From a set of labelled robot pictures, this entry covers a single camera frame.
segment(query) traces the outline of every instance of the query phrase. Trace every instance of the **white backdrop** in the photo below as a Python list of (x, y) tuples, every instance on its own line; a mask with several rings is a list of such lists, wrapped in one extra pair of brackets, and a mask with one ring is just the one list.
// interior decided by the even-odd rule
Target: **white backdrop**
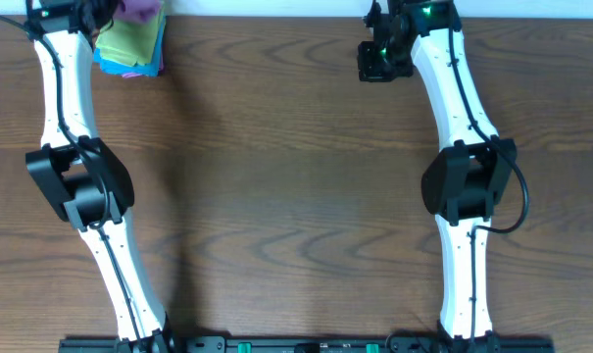
[[(371, 0), (166, 0), (169, 14), (361, 17)], [(464, 17), (593, 19), (593, 0), (457, 0)], [(0, 14), (23, 14), (24, 0), (0, 0)]]

